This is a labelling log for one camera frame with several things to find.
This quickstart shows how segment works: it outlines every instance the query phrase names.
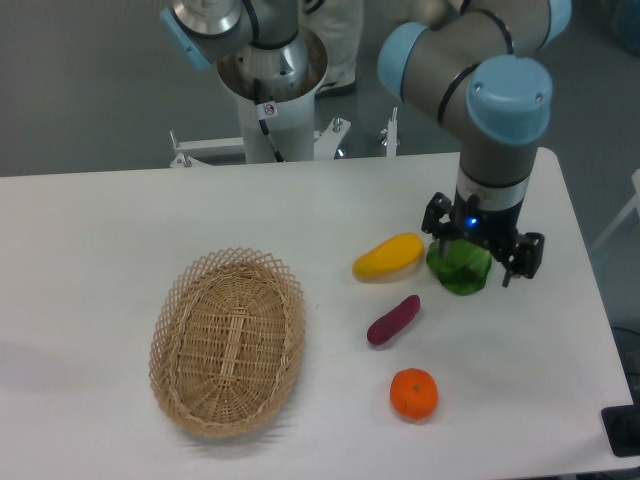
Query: person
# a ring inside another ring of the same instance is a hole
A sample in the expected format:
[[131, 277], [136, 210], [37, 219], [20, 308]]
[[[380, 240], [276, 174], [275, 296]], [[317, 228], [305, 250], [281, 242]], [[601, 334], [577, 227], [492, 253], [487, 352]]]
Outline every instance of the person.
[[[368, 7], [394, 24], [417, 21], [438, 25], [446, 17], [447, 0], [368, 0]], [[329, 65], [316, 98], [346, 95], [356, 90], [356, 57], [364, 27], [364, 0], [300, 0], [300, 24], [320, 37]]]

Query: wicker basket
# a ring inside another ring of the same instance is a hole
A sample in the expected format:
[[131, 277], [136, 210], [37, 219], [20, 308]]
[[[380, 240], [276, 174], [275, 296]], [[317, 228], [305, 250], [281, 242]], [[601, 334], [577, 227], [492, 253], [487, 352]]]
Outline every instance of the wicker basket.
[[287, 400], [303, 344], [302, 291], [288, 267], [260, 251], [211, 253], [169, 291], [151, 344], [151, 388], [192, 433], [244, 433]]

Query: white pants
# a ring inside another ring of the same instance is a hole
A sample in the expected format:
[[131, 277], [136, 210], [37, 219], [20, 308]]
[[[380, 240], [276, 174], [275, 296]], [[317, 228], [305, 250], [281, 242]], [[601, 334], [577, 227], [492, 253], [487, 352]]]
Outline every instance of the white pants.
[[355, 75], [364, 23], [364, 0], [300, 0], [300, 23], [313, 30], [329, 56], [325, 83]]
[[[445, 17], [450, 8], [448, 0], [367, 1], [394, 23], [414, 20], [434, 25]], [[313, 30], [327, 48], [329, 68], [325, 83], [340, 82], [354, 76], [364, 23], [364, 0], [299, 2], [300, 23]], [[461, 3], [461, 0], [453, 0], [452, 3]]]

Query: orange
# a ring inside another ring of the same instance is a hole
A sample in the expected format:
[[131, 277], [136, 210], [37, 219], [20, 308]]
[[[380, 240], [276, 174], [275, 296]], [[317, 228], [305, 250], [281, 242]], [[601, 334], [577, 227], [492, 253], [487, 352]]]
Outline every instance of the orange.
[[421, 420], [438, 405], [438, 387], [424, 370], [409, 368], [396, 373], [389, 389], [391, 403], [400, 415]]

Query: table surface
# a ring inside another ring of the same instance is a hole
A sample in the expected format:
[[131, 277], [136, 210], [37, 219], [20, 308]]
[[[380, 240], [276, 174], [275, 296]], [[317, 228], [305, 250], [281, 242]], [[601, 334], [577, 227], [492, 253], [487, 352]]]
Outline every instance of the table surface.
[[[502, 479], [637, 466], [600, 410], [631, 397], [557, 159], [540, 150], [519, 227], [546, 235], [535, 279], [470, 297], [426, 265], [395, 283], [350, 273], [419, 232], [457, 154], [0, 179], [0, 476]], [[425, 244], [429, 239], [423, 235]], [[271, 252], [301, 281], [307, 343], [266, 428], [203, 440], [159, 410], [151, 338], [172, 282], [227, 247]], [[383, 348], [368, 326], [423, 308]], [[389, 404], [393, 375], [429, 371], [422, 424]]]

